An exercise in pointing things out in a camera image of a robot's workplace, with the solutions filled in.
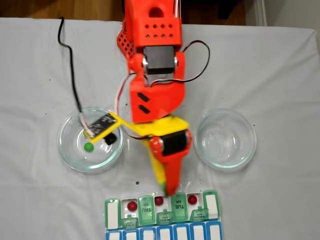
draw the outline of white fabric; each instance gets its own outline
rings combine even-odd
[[[104,200],[159,191],[147,151],[126,140],[110,170],[86,175],[57,151],[65,117],[76,110],[69,53],[57,42],[60,20],[0,19],[0,239],[104,238]],[[76,85],[85,106],[110,106],[126,74],[118,22],[66,20]],[[205,166],[194,148],[181,190],[217,189],[226,240],[301,240],[320,236],[320,59],[310,29],[183,26],[184,42],[208,43],[203,76],[186,85],[176,111],[194,131],[210,109],[232,108],[255,125],[257,149],[238,173]],[[206,49],[186,53],[186,77]]]

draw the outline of small green ball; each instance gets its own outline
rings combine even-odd
[[[86,150],[88,153],[91,153],[94,150],[94,145],[91,142],[87,142],[84,145],[84,150]]]

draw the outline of red pill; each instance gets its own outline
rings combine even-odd
[[[137,210],[138,205],[135,201],[131,201],[128,203],[127,208],[129,211],[134,212],[135,210]]]
[[[162,204],[164,204],[164,198],[162,196],[156,196],[154,198],[154,204],[156,206],[161,206]]]
[[[198,199],[195,195],[190,195],[188,197],[188,203],[191,205],[195,205],[198,202]]]

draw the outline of empty glass bowl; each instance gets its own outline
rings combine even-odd
[[[194,138],[199,157],[210,167],[228,172],[243,168],[253,157],[256,145],[256,133],[248,120],[226,108],[205,114]]]
[[[88,124],[106,114],[102,108],[88,107],[83,110],[84,119]],[[93,144],[93,151],[84,149],[88,140],[84,136],[84,129],[79,120],[79,113],[74,112],[66,117],[61,125],[57,145],[60,155],[71,168],[84,173],[97,173],[109,168],[117,161],[123,146],[123,132],[120,128],[113,131],[117,140],[112,145],[107,145],[104,139]]]

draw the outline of wooden floor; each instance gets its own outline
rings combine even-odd
[[[218,19],[213,0],[183,1],[185,24],[246,25],[244,0],[240,0],[226,20]],[[122,21],[121,0],[0,0],[0,17]]]

